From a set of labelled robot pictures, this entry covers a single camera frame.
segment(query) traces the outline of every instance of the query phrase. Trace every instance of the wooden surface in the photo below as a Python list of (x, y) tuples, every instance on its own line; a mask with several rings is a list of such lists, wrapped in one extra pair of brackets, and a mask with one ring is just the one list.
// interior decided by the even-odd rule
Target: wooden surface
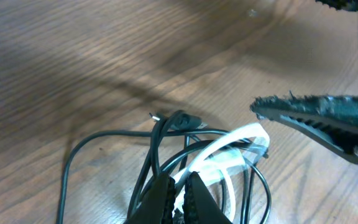
[[(357, 25), (312, 0), (0, 0), (0, 223), (53, 223), (73, 145), (148, 131), (150, 111), (233, 129), (256, 121), (256, 96), (358, 94)], [(358, 166), (262, 124), (269, 223), (358, 223)], [(182, 141), (164, 141), (162, 158)], [(122, 223), (148, 144), (89, 143), (71, 166), (65, 223)], [(257, 183), (253, 223), (264, 206)]]

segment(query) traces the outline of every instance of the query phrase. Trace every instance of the wood grain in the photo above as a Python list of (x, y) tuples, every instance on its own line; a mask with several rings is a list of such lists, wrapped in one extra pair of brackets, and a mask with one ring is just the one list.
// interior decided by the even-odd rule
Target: wood grain
[[(0, 223), (53, 223), (73, 145), (102, 129), (150, 130), (149, 111), (233, 129), (256, 121), (256, 96), (358, 94), (357, 25), (357, 14), (307, 0), (0, 0)], [(263, 126), (269, 223), (358, 223), (358, 166)], [(86, 145), (65, 223), (122, 223), (148, 143)], [(162, 160), (181, 143), (164, 140)], [(258, 183), (253, 223), (264, 206)]]

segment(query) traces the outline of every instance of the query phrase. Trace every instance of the tabletop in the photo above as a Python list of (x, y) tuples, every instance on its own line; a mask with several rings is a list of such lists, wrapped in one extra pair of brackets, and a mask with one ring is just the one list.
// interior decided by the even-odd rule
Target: tabletop
[[(312, 0), (0, 0), (0, 223), (55, 222), (71, 148), (104, 129), (150, 131), (149, 112), (183, 109), (230, 130), (257, 121), (257, 96), (358, 95), (357, 18)], [(262, 126), (268, 222), (358, 223), (358, 166)], [(182, 142), (164, 140), (161, 160)], [(148, 145), (87, 144), (65, 223), (123, 223)], [(256, 181), (251, 223), (265, 204)]]

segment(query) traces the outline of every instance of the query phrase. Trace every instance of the cable connector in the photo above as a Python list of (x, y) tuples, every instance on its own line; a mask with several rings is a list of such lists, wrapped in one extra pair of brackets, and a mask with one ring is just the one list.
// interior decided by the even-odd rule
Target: cable connector
[[(158, 116), (155, 116), (152, 113), (149, 113), (149, 115), (155, 121), (160, 120)], [(202, 122), (201, 118), (183, 113), (177, 118), (177, 120), (171, 126), (171, 129), (176, 131), (194, 130), (205, 128), (207, 125), (207, 123)]]

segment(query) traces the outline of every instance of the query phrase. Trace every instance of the wooden table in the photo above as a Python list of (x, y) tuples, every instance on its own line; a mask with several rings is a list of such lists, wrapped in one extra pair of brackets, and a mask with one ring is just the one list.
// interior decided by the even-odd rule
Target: wooden table
[[(148, 131), (149, 112), (177, 109), (234, 129), (257, 121), (256, 96), (358, 94), (357, 25), (357, 13), (312, 0), (0, 0), (0, 223), (53, 223), (63, 158), (93, 132)], [(358, 166), (262, 124), (269, 223), (358, 223)], [(182, 142), (164, 141), (162, 160)], [(148, 145), (86, 145), (65, 223), (122, 223)]]

